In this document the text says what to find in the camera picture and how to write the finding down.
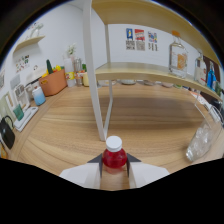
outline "decorative item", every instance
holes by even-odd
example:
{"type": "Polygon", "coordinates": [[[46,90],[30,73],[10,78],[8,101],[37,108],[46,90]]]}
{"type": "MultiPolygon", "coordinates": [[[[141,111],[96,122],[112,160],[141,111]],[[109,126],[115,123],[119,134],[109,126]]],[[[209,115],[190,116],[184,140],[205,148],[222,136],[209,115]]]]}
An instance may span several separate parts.
{"type": "Polygon", "coordinates": [[[22,56],[16,60],[16,73],[21,72],[22,70],[30,67],[30,58],[29,55],[22,56]]]}
{"type": "Polygon", "coordinates": [[[67,53],[68,53],[69,58],[71,58],[71,60],[72,60],[73,67],[75,66],[75,59],[76,59],[75,58],[75,50],[76,50],[75,43],[68,46],[67,53]]]}
{"type": "Polygon", "coordinates": [[[29,36],[29,39],[30,39],[30,38],[34,38],[34,37],[38,37],[38,36],[40,35],[40,29],[41,29],[43,26],[44,26],[43,23],[40,23],[40,24],[36,25],[36,26],[32,29],[32,31],[31,31],[31,33],[30,33],[30,36],[29,36]]]}
{"type": "Polygon", "coordinates": [[[68,55],[73,55],[75,53],[75,50],[76,50],[76,44],[73,43],[71,45],[68,46],[68,55]]]}

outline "plastic bottle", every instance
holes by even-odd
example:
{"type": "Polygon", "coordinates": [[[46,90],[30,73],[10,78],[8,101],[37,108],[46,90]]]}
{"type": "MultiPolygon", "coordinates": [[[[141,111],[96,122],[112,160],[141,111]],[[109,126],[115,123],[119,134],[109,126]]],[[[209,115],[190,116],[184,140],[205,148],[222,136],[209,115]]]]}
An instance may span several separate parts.
{"type": "Polygon", "coordinates": [[[123,171],[127,155],[122,148],[122,140],[117,136],[110,136],[106,140],[107,148],[103,152],[103,163],[107,172],[116,174],[123,171]]]}
{"type": "Polygon", "coordinates": [[[216,77],[215,77],[215,73],[213,72],[212,74],[212,90],[215,91],[215,86],[216,86],[216,77]]]}
{"type": "Polygon", "coordinates": [[[187,50],[181,44],[180,34],[177,31],[172,31],[174,42],[170,44],[170,58],[169,58],[169,70],[170,73],[186,78],[187,76],[187,50]]]}
{"type": "Polygon", "coordinates": [[[203,60],[203,52],[201,49],[197,49],[199,57],[195,60],[195,71],[194,71],[194,80],[199,82],[201,85],[206,85],[206,72],[207,67],[203,60]]]}
{"type": "Polygon", "coordinates": [[[207,80],[207,86],[209,88],[212,88],[213,75],[214,75],[214,65],[210,61],[210,71],[208,72],[208,80],[207,80]]]}
{"type": "Polygon", "coordinates": [[[64,67],[65,67],[65,78],[68,84],[68,87],[72,87],[75,85],[75,73],[74,67],[72,64],[71,58],[64,59],[64,67]]]}

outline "glass jar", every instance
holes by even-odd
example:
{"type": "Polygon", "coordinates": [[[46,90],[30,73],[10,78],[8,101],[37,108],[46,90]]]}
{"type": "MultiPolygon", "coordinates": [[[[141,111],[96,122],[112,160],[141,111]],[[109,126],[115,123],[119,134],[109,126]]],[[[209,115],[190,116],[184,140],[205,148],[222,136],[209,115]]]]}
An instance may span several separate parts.
{"type": "Polygon", "coordinates": [[[219,137],[222,126],[222,115],[216,107],[212,106],[187,148],[186,156],[191,162],[201,158],[210,150],[219,137]]]}
{"type": "Polygon", "coordinates": [[[187,50],[181,44],[180,34],[172,31],[174,42],[170,44],[169,70],[172,75],[180,78],[187,76],[187,50]]]}
{"type": "Polygon", "coordinates": [[[127,161],[122,140],[117,136],[110,136],[106,140],[106,147],[102,156],[106,171],[111,174],[122,172],[127,161]]]}

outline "cabinet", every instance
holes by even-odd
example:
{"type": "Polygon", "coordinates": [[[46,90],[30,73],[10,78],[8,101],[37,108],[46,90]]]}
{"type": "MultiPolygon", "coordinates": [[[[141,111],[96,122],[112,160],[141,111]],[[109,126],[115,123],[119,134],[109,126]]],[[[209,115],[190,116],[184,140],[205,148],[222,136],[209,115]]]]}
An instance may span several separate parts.
{"type": "Polygon", "coordinates": [[[111,80],[113,79],[150,79],[152,81],[171,82],[188,86],[222,101],[222,99],[206,86],[202,86],[189,77],[181,79],[168,74],[168,68],[144,63],[114,63],[110,61],[108,24],[134,24],[153,27],[171,33],[178,30],[182,39],[195,48],[202,49],[204,55],[220,65],[220,62],[209,43],[190,22],[171,10],[161,7],[151,1],[143,0],[86,0],[84,5],[84,48],[90,92],[96,123],[102,141],[106,140],[109,126],[113,93],[111,80]],[[93,52],[91,43],[91,9],[94,9],[105,24],[107,49],[107,63],[98,69],[93,66],[93,52]],[[97,80],[110,80],[110,103],[105,124],[103,126],[100,104],[97,92],[97,80]]]}

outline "storage basket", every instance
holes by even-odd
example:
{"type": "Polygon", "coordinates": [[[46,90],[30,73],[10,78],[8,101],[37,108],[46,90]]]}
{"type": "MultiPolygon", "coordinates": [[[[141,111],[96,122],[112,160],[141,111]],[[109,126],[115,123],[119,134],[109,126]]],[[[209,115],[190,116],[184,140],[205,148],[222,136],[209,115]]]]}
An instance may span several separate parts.
{"type": "Polygon", "coordinates": [[[53,96],[67,86],[65,70],[62,69],[40,78],[39,83],[45,96],[53,96]]]}

